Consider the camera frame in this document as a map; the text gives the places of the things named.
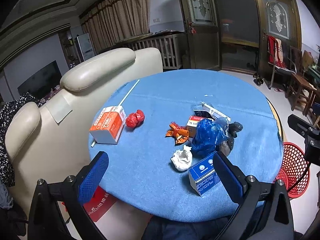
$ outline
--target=wooden chair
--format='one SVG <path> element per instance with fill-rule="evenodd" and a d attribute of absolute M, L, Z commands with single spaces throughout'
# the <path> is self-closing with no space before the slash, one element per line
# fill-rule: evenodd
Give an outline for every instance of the wooden chair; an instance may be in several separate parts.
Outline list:
<path fill-rule="evenodd" d="M 318 125 L 318 123 L 319 123 L 319 121 L 320 121 L 320 104 L 318 104 L 318 103 L 316 103 L 316 102 L 314 102 L 313 104 L 312 104 L 312 113 L 316 116 L 316 120 L 315 120 L 315 122 L 313 123 L 313 127 L 314 128 L 317 128 L 317 125 Z"/>
<path fill-rule="evenodd" d="M 304 77 L 304 69 L 302 66 L 302 52 L 301 50 L 290 46 L 290 57 L 294 60 L 294 63 L 297 68 L 297 73 L 291 73 L 290 83 L 285 94 L 285 97 L 288 98 L 292 93 L 295 95 L 293 103 L 291 105 L 291 111 L 295 109 L 298 102 L 305 103 L 306 106 L 302 114 L 307 116 L 309 108 L 311 107 L 311 102 L 313 101 L 316 89 L 312 86 Z M 302 90 L 308 91 L 309 95 L 305 96 Z"/>

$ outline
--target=blue plastic bag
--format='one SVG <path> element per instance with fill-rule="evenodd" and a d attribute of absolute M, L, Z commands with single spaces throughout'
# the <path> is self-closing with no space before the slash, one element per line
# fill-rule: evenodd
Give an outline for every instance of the blue plastic bag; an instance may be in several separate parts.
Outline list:
<path fill-rule="evenodd" d="M 196 135 L 191 143 L 192 153 L 198 153 L 204 158 L 228 138 L 228 120 L 226 118 L 221 117 L 215 121 L 202 119 L 197 125 Z"/>

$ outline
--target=red plastic basket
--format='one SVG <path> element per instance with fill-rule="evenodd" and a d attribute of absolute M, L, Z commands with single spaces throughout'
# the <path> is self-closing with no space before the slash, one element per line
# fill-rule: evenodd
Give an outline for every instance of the red plastic basket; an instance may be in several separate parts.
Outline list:
<path fill-rule="evenodd" d="M 290 188 L 301 177 L 305 171 L 308 162 L 303 158 L 303 151 L 294 143 L 285 142 L 284 154 L 280 171 L 277 179 L 282 179 L 286 188 Z M 289 198 L 300 197 L 306 190 L 310 181 L 310 170 L 307 171 L 304 178 L 288 192 Z"/>

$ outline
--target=cream leather sofa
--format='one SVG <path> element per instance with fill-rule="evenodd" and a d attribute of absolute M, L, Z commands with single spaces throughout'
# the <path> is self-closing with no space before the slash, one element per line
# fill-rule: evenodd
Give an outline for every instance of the cream leather sofa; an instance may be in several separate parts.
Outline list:
<path fill-rule="evenodd" d="M 110 95 L 126 82 L 162 71 L 155 48 L 114 49 L 69 70 L 60 81 L 63 89 L 41 108 L 31 102 L 18 111 L 5 145 L 15 169 L 9 191 L 27 215 L 39 178 L 60 182 L 90 162 L 89 128 Z M 68 107 L 72 111 L 57 123 L 52 113 L 61 117 Z"/>

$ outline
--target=sofa headrest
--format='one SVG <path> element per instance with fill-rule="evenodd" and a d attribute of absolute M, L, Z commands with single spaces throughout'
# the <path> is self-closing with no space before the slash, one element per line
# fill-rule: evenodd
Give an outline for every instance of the sofa headrest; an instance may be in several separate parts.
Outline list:
<path fill-rule="evenodd" d="M 107 51 L 70 69 L 61 78 L 60 86 L 74 92 L 84 90 L 116 69 L 133 62 L 135 58 L 135 52 L 129 48 Z"/>
<path fill-rule="evenodd" d="M 5 147 L 11 161 L 38 127 L 40 120 L 40 110 L 34 102 L 26 103 L 14 115 L 5 134 Z"/>

